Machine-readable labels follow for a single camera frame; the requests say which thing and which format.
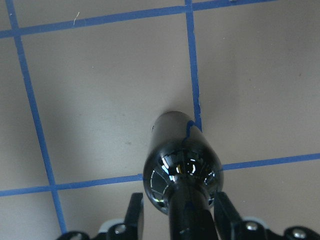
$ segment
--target blue tape line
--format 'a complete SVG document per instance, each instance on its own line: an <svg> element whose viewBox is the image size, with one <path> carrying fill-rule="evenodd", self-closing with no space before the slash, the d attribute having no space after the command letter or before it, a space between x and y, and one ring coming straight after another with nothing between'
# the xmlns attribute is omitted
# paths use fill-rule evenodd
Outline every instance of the blue tape line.
<svg viewBox="0 0 320 240"><path fill-rule="evenodd" d="M18 30L19 25L18 25L18 20L17 20L13 0L5 0L5 2L6 2L7 10L8 10L11 28L13 30ZM22 44L21 36L15 36L14 42L15 42L15 46L16 46L16 50L17 50L17 54L18 54L18 58L19 58L20 68L21 68L21 72L23 75L25 90L26 90L26 94L28 97L36 134L37 134L39 145L40 145L40 150L41 150L41 154L42 154L42 158L43 158L43 162L44 162L46 175L47 175L47 178L49 181L49 185L51 187L51 193L52 193L55 211L57 214L57 218L58 218L61 232L65 233L67 231L66 223L64 220L58 191L54 188L54 186L56 184L54 172L53 172L53 169L52 169L52 166L50 163L50 158L49 158L48 149L47 149L47 145L46 145L45 135L44 135L41 121L40 121L36 98L35 98L34 90L33 90L32 83L31 83L30 73L29 73L29 69L28 69L27 59L26 59L25 50L24 50L24 47Z"/></svg>
<svg viewBox="0 0 320 240"><path fill-rule="evenodd" d="M238 1L229 1L229 0L212 0L204 2L195 2L192 4L193 11L206 10L206 9L217 9L231 6L239 6L246 4L257 4L264 2L272 2L277 0L238 0Z"/></svg>
<svg viewBox="0 0 320 240"><path fill-rule="evenodd" d="M53 204L55 207L55 212L56 216L58 218L60 230L62 234L65 234L68 232L66 222L65 222L65 217L64 217L64 212L61 206L60 198L57 189L53 189L51 191L52 199L53 199Z"/></svg>
<svg viewBox="0 0 320 240"><path fill-rule="evenodd" d="M37 26L29 26L20 28L21 35L30 35L38 33L46 33L59 30L75 29L82 27L90 27L96 25L102 25L107 23L122 22L134 19L151 18L158 16L174 15L185 13L186 8L184 6L172 6L164 8L155 8L141 11L132 11L125 13L117 13L105 16L96 16L91 18L79 19L75 21L64 21L57 23L50 23Z"/></svg>
<svg viewBox="0 0 320 240"><path fill-rule="evenodd" d="M192 9L192 0L185 0L185 5L188 11L185 13L186 29L188 36L191 82L192 82L192 98L195 125L202 131L201 108L199 102L199 81L198 81L198 66L197 66L197 51L196 51L196 37L195 37L195 23Z"/></svg>
<svg viewBox="0 0 320 240"><path fill-rule="evenodd" d="M91 181L81 181L81 182L72 182L72 183L63 183L57 184L57 190L66 190L66 189L81 189L88 188L99 185L108 185L108 184L119 184L127 182L136 182L142 180L142 174L130 175L130 176L119 176Z"/></svg>
<svg viewBox="0 0 320 240"><path fill-rule="evenodd" d="M196 125L196 123L194 122L194 121L192 121L192 120L190 120L190 121L188 121L187 122L187 124L186 124L186 133L185 133L185 138L182 140L182 143L184 142L184 141L186 141L188 138L190 138L190 132L191 132L191 127L192 126L195 126Z"/></svg>
<svg viewBox="0 0 320 240"><path fill-rule="evenodd" d="M315 154L307 154L307 155L298 155L298 156L287 156L266 160L257 160L257 161L247 161L247 162L237 162L225 164L222 166L224 171L227 170L235 170L235 169L247 169L247 168L255 168L255 167L263 167L277 164L289 164L310 160L320 160L320 153Z"/></svg>
<svg viewBox="0 0 320 240"><path fill-rule="evenodd" d="M51 191L50 186L34 186L26 187L19 189L10 189L0 191L0 197L13 196L13 195L22 195L22 194L34 194Z"/></svg>
<svg viewBox="0 0 320 240"><path fill-rule="evenodd" d="M230 163L230 164L224 164L222 169L223 171L228 171L228 170L237 170L237 169L245 169L245 168L265 167L265 166L272 166L277 164L305 162L305 161L312 161L312 160L320 160L320 153L280 157L280 158L273 158L273 159L266 159L266 160ZM37 187L28 187L28 188L21 188L21 189L2 190L0 191L0 197L48 192L48 191L51 191L52 188L55 188L56 190L70 190L70 189L94 187L99 185L135 182L135 181L142 181L142 180L143 180L143 175L139 173L137 175L130 175L130 176L120 176L120 177L105 178L105 179L98 179L98 180L91 180L91 181L82 181L82 182L73 182L73 183L63 183L63 184L58 184L56 186L37 186Z"/></svg>
<svg viewBox="0 0 320 240"><path fill-rule="evenodd" d="M237 6L237 5L271 2L271 1L276 1L276 0L239 0L237 2L230 2L229 0L212 0L212 1L205 1L205 2L196 2L196 3L192 3L192 5L190 3L190 0L186 0L186 6L171 6L171 7L147 9L147 10L141 10L141 11L132 11L132 12L125 12L125 13L111 14L106 16L97 16L97 17L91 17L86 19L79 19L75 21L75 25L74 25L74 21L70 20L70 21L43 24L43 25L37 25L37 26L22 27L22 28L13 29L13 30L3 30L3 31L0 31L0 39L10 38L14 36L39 34L39 33L46 33L46 32L59 31L59 30L89 27L89 26L122 22L122 21L134 20L134 19L182 14L182 13L191 12L191 11L216 9L216 8L231 7L231 6Z"/></svg>
<svg viewBox="0 0 320 240"><path fill-rule="evenodd" d="M0 31L0 39L11 38L13 36L14 36L14 33L12 30Z"/></svg>

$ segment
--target black cylindrical object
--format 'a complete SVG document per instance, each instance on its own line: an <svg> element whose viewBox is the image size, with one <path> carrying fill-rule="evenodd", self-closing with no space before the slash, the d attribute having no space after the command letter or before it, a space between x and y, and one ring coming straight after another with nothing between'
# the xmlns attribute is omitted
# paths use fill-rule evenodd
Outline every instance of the black cylindrical object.
<svg viewBox="0 0 320 240"><path fill-rule="evenodd" d="M143 185L170 219L172 240L217 239L210 207L223 185L220 161L189 116L171 111L152 130Z"/></svg>

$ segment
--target screw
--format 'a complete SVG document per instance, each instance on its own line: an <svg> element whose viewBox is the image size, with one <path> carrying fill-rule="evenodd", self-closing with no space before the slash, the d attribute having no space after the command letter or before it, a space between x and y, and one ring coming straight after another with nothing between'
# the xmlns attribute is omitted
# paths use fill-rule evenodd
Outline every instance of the screw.
<svg viewBox="0 0 320 240"><path fill-rule="evenodd" d="M246 223L245 227L249 231L255 231L258 229L258 224L256 224L254 221L249 221Z"/></svg>
<svg viewBox="0 0 320 240"><path fill-rule="evenodd" d="M123 234L126 231L126 225L120 224L115 227L114 232L115 234Z"/></svg>
<svg viewBox="0 0 320 240"><path fill-rule="evenodd" d="M305 239L307 236L307 234L299 228L293 229L292 234L297 239Z"/></svg>

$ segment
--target metal screw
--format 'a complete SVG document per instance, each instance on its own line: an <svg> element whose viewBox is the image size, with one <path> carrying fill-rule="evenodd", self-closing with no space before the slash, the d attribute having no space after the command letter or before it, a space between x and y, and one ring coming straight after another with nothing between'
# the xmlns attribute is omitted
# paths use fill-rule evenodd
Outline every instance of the metal screw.
<svg viewBox="0 0 320 240"><path fill-rule="evenodd" d="M249 221L246 223L245 227L249 231L255 231L258 229L258 224L256 224L254 221Z"/></svg>
<svg viewBox="0 0 320 240"><path fill-rule="evenodd" d="M293 229L292 234L297 239L305 239L307 236L307 234L299 228Z"/></svg>
<svg viewBox="0 0 320 240"><path fill-rule="evenodd" d="M123 234L126 231L126 225L120 224L115 227L114 232L115 234Z"/></svg>
<svg viewBox="0 0 320 240"><path fill-rule="evenodd" d="M81 233L77 233L77 235L74 235L70 238L70 240L81 240L81 239L82 239Z"/></svg>

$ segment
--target gray floor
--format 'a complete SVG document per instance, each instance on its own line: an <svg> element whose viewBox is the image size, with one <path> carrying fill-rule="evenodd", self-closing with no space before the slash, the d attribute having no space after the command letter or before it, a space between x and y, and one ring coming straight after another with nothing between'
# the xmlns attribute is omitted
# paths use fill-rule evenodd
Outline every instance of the gray floor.
<svg viewBox="0 0 320 240"><path fill-rule="evenodd" d="M182 0L15 0L20 27L182 6ZM203 133L222 164L320 153L320 2L193 12ZM11 29L0 0L0 31ZM57 184L142 173L155 119L194 116L184 13L22 37ZM0 193L48 186L13 37L0 38ZM320 232L320 161L226 170L240 214ZM58 191L68 230L122 218L141 181ZM169 239L145 198L144 239ZM0 239L61 234L50 192L0 197Z"/></svg>

